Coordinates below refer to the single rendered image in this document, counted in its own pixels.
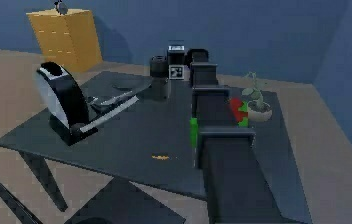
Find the small grey round ornament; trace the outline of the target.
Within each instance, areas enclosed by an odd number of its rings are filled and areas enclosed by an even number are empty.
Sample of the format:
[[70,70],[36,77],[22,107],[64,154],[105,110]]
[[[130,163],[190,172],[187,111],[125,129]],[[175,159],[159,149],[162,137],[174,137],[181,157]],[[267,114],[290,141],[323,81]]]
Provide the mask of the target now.
[[68,13],[68,7],[62,0],[55,0],[54,7],[60,15],[66,15]]

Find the dark grey table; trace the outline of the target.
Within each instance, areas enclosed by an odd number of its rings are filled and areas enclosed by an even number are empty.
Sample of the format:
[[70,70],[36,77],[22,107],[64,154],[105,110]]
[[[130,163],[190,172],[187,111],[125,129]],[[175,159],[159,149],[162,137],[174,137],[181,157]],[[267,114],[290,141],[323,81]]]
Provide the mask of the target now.
[[170,89],[167,100],[140,99],[72,146],[49,127],[50,113],[43,110],[1,137],[0,147],[204,200],[210,224],[312,224],[275,93],[266,95],[271,119],[250,125],[253,143],[213,138],[232,114],[224,102],[203,101],[204,149],[197,162],[190,144],[191,89],[184,81],[171,82]]

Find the house plant in white pot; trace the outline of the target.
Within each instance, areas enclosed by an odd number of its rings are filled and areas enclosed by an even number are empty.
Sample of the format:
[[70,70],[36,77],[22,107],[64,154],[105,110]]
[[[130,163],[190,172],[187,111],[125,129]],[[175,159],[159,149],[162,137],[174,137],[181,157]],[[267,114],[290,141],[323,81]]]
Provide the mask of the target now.
[[248,117],[254,122],[266,122],[272,117],[272,107],[264,101],[262,92],[265,82],[260,81],[256,72],[248,72],[245,78],[250,78],[251,87],[242,90],[242,95],[247,96],[250,100],[247,103]]

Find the green bottle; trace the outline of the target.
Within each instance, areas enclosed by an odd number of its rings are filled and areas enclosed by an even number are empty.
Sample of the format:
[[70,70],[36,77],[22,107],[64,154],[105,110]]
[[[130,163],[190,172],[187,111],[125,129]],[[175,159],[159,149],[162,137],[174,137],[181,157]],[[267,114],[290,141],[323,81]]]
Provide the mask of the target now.
[[198,120],[197,118],[190,119],[190,142],[193,148],[196,147],[197,144],[197,135],[198,135]]

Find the black slanted bar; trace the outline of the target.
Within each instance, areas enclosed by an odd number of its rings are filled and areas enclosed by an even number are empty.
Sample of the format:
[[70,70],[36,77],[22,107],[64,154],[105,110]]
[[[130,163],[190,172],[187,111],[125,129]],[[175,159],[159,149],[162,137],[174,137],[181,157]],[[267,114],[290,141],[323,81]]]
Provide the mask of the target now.
[[0,198],[22,224],[43,224],[16,196],[0,182]]

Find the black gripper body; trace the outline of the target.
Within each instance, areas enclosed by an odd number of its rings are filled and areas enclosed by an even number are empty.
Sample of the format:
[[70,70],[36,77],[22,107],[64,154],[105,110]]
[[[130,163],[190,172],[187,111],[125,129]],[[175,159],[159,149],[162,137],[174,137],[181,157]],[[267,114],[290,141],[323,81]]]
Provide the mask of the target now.
[[153,56],[150,60],[151,91],[153,98],[163,101],[168,98],[168,62],[165,56]]

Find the yellow chest of drawers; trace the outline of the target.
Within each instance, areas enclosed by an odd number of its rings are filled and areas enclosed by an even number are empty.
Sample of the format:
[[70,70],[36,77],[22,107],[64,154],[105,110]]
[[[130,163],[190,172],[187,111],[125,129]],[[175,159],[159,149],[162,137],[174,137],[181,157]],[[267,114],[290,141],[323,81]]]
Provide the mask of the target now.
[[27,13],[40,50],[71,72],[85,72],[103,59],[91,10],[69,9],[60,15],[54,9]]

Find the black television with pale screen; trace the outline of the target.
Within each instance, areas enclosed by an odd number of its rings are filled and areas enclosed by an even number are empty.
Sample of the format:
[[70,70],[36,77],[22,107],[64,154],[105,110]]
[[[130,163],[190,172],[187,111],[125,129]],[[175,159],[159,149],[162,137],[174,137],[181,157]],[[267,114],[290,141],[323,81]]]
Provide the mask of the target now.
[[49,125],[71,146],[97,132],[82,132],[91,122],[88,105],[81,88],[70,72],[55,62],[44,62],[36,70],[35,82],[50,113]]

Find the red and green ice cream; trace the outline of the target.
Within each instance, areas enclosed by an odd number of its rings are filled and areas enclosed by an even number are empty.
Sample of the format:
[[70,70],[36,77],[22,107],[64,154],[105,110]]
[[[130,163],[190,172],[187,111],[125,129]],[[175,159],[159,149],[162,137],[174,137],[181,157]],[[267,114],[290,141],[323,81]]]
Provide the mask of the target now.
[[248,127],[249,118],[247,103],[239,98],[231,98],[229,103],[237,124],[241,127]]

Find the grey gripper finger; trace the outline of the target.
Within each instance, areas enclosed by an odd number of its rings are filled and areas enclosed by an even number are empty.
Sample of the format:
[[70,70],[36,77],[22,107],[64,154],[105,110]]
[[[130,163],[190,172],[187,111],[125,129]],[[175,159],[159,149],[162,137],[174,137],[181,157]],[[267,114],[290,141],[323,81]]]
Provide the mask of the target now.
[[87,133],[90,130],[96,128],[97,126],[105,123],[109,119],[115,117],[119,113],[123,112],[133,104],[135,104],[139,98],[137,96],[130,97],[128,100],[125,100],[123,103],[120,103],[118,106],[114,107],[113,109],[109,110],[108,112],[101,114],[100,116],[96,117],[90,123],[86,125],[80,125],[78,127],[72,128],[72,133],[75,136],[80,136],[83,133]]
[[88,105],[94,110],[112,110],[115,108],[130,107],[131,99],[135,96],[133,91],[124,92],[115,96],[89,97]]

